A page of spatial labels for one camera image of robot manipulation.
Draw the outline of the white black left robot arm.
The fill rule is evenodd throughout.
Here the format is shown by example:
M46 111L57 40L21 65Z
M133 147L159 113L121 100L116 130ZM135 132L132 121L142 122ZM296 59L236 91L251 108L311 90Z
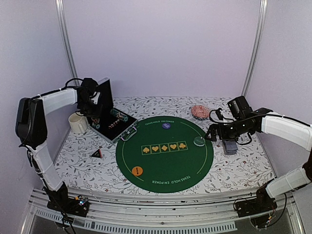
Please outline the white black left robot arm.
M63 88L19 101L15 132L21 141L20 147L26 148L29 162L41 178L50 201L63 212L69 211L73 204L48 151L46 115L76 104L83 116L98 117L102 109L95 100L98 93L98 83L92 78L84 78L79 86L66 84Z

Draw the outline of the purple small blind button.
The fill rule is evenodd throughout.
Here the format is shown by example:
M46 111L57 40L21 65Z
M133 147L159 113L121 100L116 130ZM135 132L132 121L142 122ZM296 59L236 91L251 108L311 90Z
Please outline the purple small blind button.
M162 128L163 129L170 129L170 127L171 127L171 124L168 123L168 122L165 122L165 123L162 124Z

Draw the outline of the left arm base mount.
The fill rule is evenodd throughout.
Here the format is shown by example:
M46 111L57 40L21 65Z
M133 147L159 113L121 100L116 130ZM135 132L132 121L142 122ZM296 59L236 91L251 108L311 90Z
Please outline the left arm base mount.
M89 211L89 198L86 196L78 195L75 198L50 198L47 207L51 210L63 212L81 217L86 217Z

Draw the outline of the green white dealer button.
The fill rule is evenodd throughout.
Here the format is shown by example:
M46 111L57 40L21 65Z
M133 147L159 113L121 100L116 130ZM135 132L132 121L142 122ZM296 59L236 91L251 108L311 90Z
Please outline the green white dealer button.
M194 138L193 143L194 145L201 147L205 145L205 139L203 137L197 136Z

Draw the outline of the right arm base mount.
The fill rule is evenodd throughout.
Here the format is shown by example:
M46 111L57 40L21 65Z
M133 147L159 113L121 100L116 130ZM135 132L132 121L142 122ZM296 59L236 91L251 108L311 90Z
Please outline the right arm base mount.
M256 198L238 198L233 204L238 217L257 215L268 212L266 215L251 218L251 224L257 229L267 228L276 212L277 203L268 195L257 195Z

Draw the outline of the short poker chip stack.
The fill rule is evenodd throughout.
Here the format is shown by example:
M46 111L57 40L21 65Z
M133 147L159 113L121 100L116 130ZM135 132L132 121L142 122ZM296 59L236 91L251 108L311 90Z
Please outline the short poker chip stack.
M94 129L99 129L100 128L100 119L99 118L91 118L90 125Z

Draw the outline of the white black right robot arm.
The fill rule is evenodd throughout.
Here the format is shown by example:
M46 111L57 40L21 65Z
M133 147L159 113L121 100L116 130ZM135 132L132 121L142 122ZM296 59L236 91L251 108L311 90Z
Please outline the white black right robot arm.
M310 124L280 115L267 108L253 110L244 96L230 100L228 107L234 120L213 122L204 137L206 140L238 140L241 134L252 135L259 132L280 137L311 152L312 126ZM252 208L255 212L261 213L277 196L303 188L311 181L312 160L309 158L302 166L261 186L256 191Z

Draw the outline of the orange big blind button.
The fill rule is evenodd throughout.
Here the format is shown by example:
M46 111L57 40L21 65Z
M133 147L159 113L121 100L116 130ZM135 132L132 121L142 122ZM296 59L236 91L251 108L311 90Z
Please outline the orange big blind button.
M132 169L132 174L134 176L141 176L143 174L143 168L140 167L140 166L135 166L133 169Z

